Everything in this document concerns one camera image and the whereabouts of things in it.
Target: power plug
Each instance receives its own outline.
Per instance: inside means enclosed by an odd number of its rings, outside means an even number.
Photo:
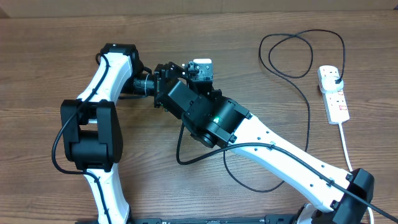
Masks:
[[[329,124],[339,124],[349,120],[343,81],[335,83],[339,78],[338,69],[330,65],[321,66],[318,69],[318,78]]]
[[[344,81],[336,83],[340,78],[338,69],[331,65],[324,65],[318,69],[319,87],[322,93],[332,93],[334,91],[342,90]]]

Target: wooden surface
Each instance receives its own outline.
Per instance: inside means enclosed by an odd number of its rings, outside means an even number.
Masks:
[[[344,129],[351,162],[374,175],[373,203],[398,216],[398,12],[275,12],[0,20],[0,223],[96,218],[86,180],[59,173],[50,148],[60,129],[61,102],[89,84],[98,67],[94,56],[105,43],[136,44],[150,68],[212,58],[215,88],[303,148],[307,107],[288,83],[259,65],[257,48],[267,34],[314,28],[333,30],[346,42],[351,119]],[[308,152],[347,169],[338,127],[326,120],[316,74],[320,65],[341,68],[341,43],[330,34],[304,36],[313,44],[313,69],[294,82],[311,104]],[[264,53],[277,41],[266,41]],[[275,65],[293,75],[307,69],[309,57],[298,40],[272,54]],[[120,178],[137,218],[253,217],[295,213],[306,202],[287,184],[269,194],[242,188],[225,171],[221,155],[178,165],[180,121],[153,108],[153,99],[120,101],[117,110],[124,139]],[[182,159],[209,151],[185,135]],[[280,181],[247,159],[230,152],[227,157],[232,172],[251,187],[266,189]],[[57,158],[62,167],[74,168],[62,145]]]
[[[11,18],[393,10],[397,0],[0,0]]]

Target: white power strip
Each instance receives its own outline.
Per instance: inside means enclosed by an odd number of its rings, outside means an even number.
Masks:
[[[319,88],[322,92],[323,104],[326,109],[326,116],[328,117],[329,124],[338,124],[340,129],[341,143],[343,144],[344,155],[346,158],[349,171],[353,171],[349,161],[346,140],[343,132],[343,122],[349,120],[347,102],[343,92],[343,81],[336,84],[335,80],[338,79],[338,69],[331,65],[324,65],[318,69]],[[373,212],[368,207],[369,217],[371,224],[374,224]]]

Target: table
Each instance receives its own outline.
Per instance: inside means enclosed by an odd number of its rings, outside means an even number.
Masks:
[[[214,87],[256,114],[268,127],[304,148],[307,107],[286,81],[264,70],[257,51],[263,36],[329,29],[346,43],[345,95],[351,119],[344,124],[353,167],[376,179],[373,204],[398,216],[398,13],[272,12],[178,16],[110,16],[0,20],[0,223],[73,223],[95,219],[97,209],[83,177],[59,173],[50,148],[60,129],[60,105],[89,84],[95,54],[107,42],[136,44],[152,69],[158,63],[211,58]],[[293,80],[311,105],[308,153],[347,169],[337,126],[327,123],[316,70],[341,69],[341,43],[331,34],[303,35],[314,62]],[[279,40],[270,38],[266,52]],[[272,54],[292,75],[308,67],[310,53],[290,40]],[[250,192],[225,171],[222,155],[190,166],[175,161],[180,122],[153,108],[150,98],[120,101],[124,139],[119,174],[136,218],[258,217],[295,213],[305,202],[288,184],[268,194]],[[57,158],[66,169],[63,146]],[[209,149],[183,138],[182,159]],[[280,180],[259,165],[227,153],[232,173],[257,189]],[[375,214],[376,223],[390,223]]]

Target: wall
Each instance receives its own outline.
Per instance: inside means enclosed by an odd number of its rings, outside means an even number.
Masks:
[[[393,9],[398,0],[0,0],[0,17]]]

